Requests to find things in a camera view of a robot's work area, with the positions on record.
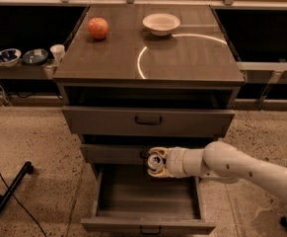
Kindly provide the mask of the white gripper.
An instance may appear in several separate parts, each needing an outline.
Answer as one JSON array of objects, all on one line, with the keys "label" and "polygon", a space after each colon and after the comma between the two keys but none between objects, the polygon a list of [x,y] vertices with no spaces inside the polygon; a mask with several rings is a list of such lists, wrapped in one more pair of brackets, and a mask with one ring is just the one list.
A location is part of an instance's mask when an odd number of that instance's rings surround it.
[{"label": "white gripper", "polygon": [[166,148],[153,147],[149,150],[149,154],[157,154],[166,157],[166,168],[159,170],[148,170],[148,174],[154,178],[184,178],[186,173],[183,168],[184,149],[180,147]]}]

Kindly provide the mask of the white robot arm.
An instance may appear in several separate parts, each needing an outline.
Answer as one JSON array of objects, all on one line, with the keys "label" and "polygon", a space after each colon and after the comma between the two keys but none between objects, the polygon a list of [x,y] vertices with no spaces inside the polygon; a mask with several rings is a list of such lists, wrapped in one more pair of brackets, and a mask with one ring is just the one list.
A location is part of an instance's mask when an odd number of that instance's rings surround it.
[{"label": "white robot arm", "polygon": [[148,174],[155,178],[199,177],[220,183],[245,179],[287,203],[287,168],[250,157],[221,141],[204,148],[154,147]]}]

